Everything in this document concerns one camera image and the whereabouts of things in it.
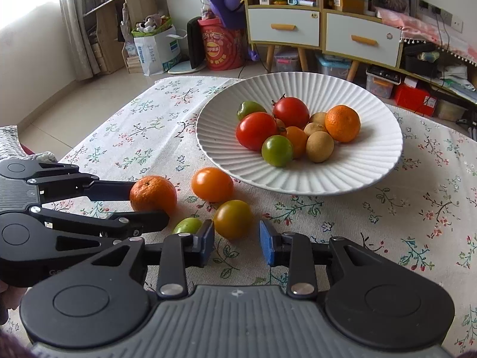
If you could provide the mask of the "small orange cherry tomato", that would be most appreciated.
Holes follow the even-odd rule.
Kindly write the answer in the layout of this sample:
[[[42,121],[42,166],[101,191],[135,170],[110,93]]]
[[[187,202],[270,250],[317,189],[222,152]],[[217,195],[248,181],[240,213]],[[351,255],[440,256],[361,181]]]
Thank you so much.
[[[306,135],[302,129],[299,129],[296,126],[289,126],[286,128],[285,137],[293,146],[293,158],[301,158],[306,152],[308,135]]]

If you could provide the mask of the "red tomato with stem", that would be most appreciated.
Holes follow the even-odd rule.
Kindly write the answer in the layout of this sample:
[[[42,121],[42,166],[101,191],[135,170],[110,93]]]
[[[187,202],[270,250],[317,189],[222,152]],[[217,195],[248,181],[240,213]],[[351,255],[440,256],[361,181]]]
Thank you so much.
[[[295,126],[304,129],[310,119],[308,107],[301,99],[282,96],[272,102],[272,113],[276,119],[281,120],[285,127]]]

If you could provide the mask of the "wooden drawer cabinet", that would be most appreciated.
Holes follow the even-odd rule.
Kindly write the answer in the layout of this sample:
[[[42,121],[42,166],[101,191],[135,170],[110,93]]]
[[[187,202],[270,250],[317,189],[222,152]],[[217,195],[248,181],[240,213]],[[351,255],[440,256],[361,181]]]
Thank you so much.
[[[272,1],[245,0],[247,35],[252,46],[267,48],[267,71],[272,70],[276,47],[298,50],[303,71],[308,71],[308,50],[348,58],[352,81],[361,63],[397,70],[403,51],[402,31],[377,17],[332,9],[332,0],[315,0],[311,7]]]

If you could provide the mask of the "olive brown tomato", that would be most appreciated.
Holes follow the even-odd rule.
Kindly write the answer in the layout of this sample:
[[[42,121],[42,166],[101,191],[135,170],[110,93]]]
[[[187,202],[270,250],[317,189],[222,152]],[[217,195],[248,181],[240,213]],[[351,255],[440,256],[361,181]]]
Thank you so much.
[[[251,232],[254,216],[251,207],[243,200],[229,200],[214,214],[215,231],[229,241],[245,238]]]

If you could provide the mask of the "black flat panel stand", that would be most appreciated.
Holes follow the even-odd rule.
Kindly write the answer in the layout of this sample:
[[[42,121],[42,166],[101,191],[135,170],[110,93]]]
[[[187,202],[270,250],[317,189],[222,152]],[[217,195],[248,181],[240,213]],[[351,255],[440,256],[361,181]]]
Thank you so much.
[[[172,38],[175,40],[187,41],[188,56],[182,57],[179,63],[171,67],[168,70],[169,74],[192,74],[206,67],[200,19],[200,16],[191,18],[185,30],[177,30],[177,34],[173,35]]]

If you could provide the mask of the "pink cloth on cabinet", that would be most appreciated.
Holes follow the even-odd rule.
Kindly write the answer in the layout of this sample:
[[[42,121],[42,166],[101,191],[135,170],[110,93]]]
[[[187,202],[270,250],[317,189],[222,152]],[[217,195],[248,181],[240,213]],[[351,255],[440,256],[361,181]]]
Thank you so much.
[[[428,24],[393,10],[378,7],[376,11],[377,18],[380,18],[383,24],[400,29],[404,39],[434,43],[455,56],[476,64],[476,44],[468,43],[441,21]]]

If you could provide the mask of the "tan longan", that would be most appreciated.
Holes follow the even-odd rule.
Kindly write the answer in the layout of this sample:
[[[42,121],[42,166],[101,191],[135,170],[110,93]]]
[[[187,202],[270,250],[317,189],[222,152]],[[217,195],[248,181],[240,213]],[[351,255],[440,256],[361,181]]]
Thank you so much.
[[[309,122],[310,123],[316,123],[316,124],[321,124],[322,126],[325,125],[325,120],[326,120],[326,115],[327,113],[325,112],[316,112],[310,117]]]
[[[304,127],[304,133],[306,135],[311,136],[315,132],[327,132],[325,126],[323,124],[319,124],[317,122],[310,122]]]
[[[334,147],[335,142],[327,132],[313,132],[307,139],[306,155],[311,162],[322,163],[332,155]]]

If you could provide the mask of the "white paper shopping bag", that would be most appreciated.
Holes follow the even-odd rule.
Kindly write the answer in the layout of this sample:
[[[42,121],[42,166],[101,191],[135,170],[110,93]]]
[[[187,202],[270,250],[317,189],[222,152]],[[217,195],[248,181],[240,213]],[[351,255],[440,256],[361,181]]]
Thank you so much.
[[[185,30],[172,25],[161,33],[133,32],[133,39],[144,76],[163,74],[181,59],[179,41],[188,37]]]

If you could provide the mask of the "red snack bucket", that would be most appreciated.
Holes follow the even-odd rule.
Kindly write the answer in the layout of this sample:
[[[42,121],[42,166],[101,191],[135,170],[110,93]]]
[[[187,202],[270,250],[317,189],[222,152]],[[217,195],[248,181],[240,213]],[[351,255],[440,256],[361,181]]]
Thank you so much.
[[[198,20],[210,70],[234,70],[244,64],[243,30],[225,27],[220,18]]]

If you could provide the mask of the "floral tablecloth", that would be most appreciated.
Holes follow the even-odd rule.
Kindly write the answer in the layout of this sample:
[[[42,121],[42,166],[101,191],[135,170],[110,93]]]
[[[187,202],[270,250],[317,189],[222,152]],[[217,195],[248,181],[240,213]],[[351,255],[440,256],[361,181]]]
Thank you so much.
[[[176,221],[211,218],[215,206],[192,192],[194,173],[209,165],[196,143],[204,104],[230,85],[225,78],[165,78],[113,114],[68,154],[66,163],[103,179],[161,175],[178,192]],[[476,353],[476,143],[460,132],[400,108],[403,134],[394,171],[343,196],[295,196],[234,185],[256,218],[313,242],[335,235],[434,280],[456,306],[445,348]]]

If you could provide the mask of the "large orange mandarin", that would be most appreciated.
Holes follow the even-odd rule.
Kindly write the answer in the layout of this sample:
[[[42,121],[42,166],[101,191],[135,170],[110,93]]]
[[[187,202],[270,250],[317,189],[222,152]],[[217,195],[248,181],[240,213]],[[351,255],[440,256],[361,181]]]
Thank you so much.
[[[172,216],[177,206],[177,192],[168,179],[148,175],[133,185],[129,193],[129,202],[135,212],[163,210]]]

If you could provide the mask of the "small orange mandarin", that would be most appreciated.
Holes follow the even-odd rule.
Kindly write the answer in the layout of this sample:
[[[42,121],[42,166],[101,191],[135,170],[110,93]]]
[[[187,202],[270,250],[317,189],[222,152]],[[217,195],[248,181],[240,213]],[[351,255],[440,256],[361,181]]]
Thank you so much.
[[[337,105],[325,116],[325,128],[335,141],[349,143],[361,130],[359,115],[346,105]]]

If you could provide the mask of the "white ribbed plate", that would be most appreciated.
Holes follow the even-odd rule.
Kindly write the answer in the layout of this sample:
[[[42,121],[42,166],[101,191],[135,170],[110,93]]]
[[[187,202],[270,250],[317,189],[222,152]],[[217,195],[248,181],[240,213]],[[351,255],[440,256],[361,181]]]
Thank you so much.
[[[365,89],[314,73],[277,73],[234,84],[196,122],[205,155],[252,186],[303,196],[366,188],[403,151],[398,121]]]

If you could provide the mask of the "red cardboard box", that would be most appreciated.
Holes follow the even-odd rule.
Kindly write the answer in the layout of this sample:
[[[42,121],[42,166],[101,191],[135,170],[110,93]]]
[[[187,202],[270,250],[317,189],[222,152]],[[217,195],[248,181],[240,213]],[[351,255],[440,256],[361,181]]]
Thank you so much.
[[[394,99],[398,107],[426,116],[433,116],[437,105],[437,99],[428,91],[404,83],[395,88]]]

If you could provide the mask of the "low wooden tv cabinet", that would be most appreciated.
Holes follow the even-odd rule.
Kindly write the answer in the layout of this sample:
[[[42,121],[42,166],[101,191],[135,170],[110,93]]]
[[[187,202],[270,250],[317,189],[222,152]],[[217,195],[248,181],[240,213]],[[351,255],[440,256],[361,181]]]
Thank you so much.
[[[399,68],[402,83],[425,89],[437,99],[433,116],[455,121],[476,109],[476,84],[469,64],[440,46],[424,41],[403,41]]]

